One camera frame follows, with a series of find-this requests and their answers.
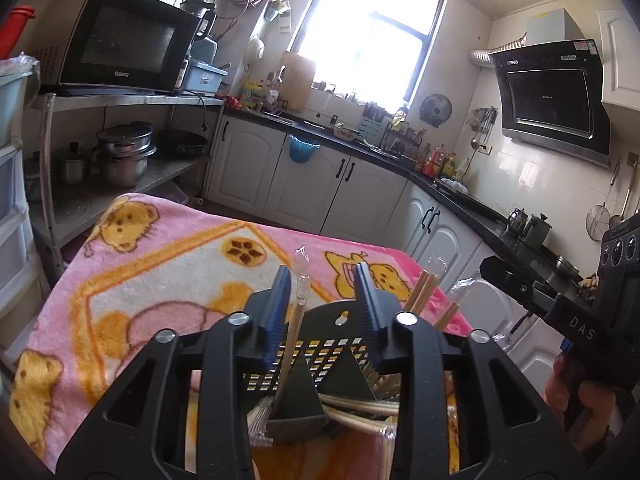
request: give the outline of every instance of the silver flexible duct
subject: silver flexible duct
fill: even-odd
[[[527,33],[519,40],[511,41],[511,43],[504,44],[498,48],[476,48],[469,52],[469,61],[474,65],[484,66],[491,68],[491,60],[489,54],[494,52],[502,52],[503,50],[511,50],[512,48],[520,48],[527,42]]]

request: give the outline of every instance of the silver screw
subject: silver screw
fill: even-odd
[[[231,316],[226,318],[231,325],[244,325],[249,321],[249,319],[249,315],[244,312],[234,312]]]
[[[413,312],[398,312],[396,314],[396,321],[401,325],[415,325],[418,322],[418,316]]]
[[[471,334],[469,334],[469,337],[476,343],[480,343],[481,345],[489,342],[489,340],[491,339],[491,336],[489,336],[487,332],[485,332],[484,330],[480,330],[479,328],[472,330]]]
[[[159,343],[170,343],[175,339],[175,332],[170,328],[165,328],[156,334],[156,341]]]

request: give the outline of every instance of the pink tablecloth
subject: pink tablecloth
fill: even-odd
[[[404,303],[420,275],[406,254],[208,215],[140,194],[116,199],[52,291],[20,359],[10,416],[49,468],[120,370],[164,327],[204,330],[268,288],[306,247],[309,307],[352,298],[350,265]],[[422,316],[447,306],[437,290]],[[466,335],[457,314],[447,331]]]

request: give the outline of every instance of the black countertop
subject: black countertop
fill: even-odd
[[[462,195],[434,181],[432,178],[408,170],[402,167],[398,161],[380,155],[358,142],[347,142],[335,137],[330,128],[315,126],[303,119],[288,116],[296,121],[295,124],[285,124],[276,119],[262,114],[246,112],[244,110],[225,110],[225,114],[231,117],[244,119],[253,123],[262,124],[275,130],[295,135],[302,140],[316,142],[346,155],[357,156],[362,160],[371,162],[381,168],[404,176],[419,186],[423,191],[443,207],[449,209],[468,227],[470,227],[498,256],[507,263],[516,267],[532,281],[540,281],[550,286],[556,292],[567,296],[571,300],[578,301],[577,287],[569,280],[556,273],[552,259],[555,256],[551,251],[543,248],[543,253],[532,250],[521,240],[506,233],[507,219],[493,211],[488,206],[476,201],[470,196]]]

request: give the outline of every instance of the black cabinet handle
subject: black cabinet handle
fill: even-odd
[[[342,168],[344,167],[344,159],[342,160],[342,162],[340,163],[340,170],[338,170],[338,173],[335,174],[336,178],[340,178],[340,174],[342,173]]]
[[[434,207],[433,207],[433,206],[431,206],[429,209],[427,209],[427,211],[425,211],[425,212],[424,212],[424,216],[422,217],[422,220],[420,220],[420,223],[422,224],[422,228],[423,228],[423,229],[426,227],[426,225],[424,224],[424,221],[426,220],[427,215],[428,215],[430,212],[432,212],[432,211],[433,211],[433,209],[434,209]]]
[[[349,181],[349,177],[351,176],[351,173],[353,173],[353,167],[356,165],[355,162],[351,163],[351,169],[349,170],[349,174],[347,175],[347,178],[344,179],[345,182]]]
[[[438,209],[436,211],[436,213],[431,217],[431,220],[429,220],[429,225],[427,225],[427,232],[428,234],[431,234],[431,223],[433,222],[433,219],[436,218],[436,216],[440,216],[440,210]]]

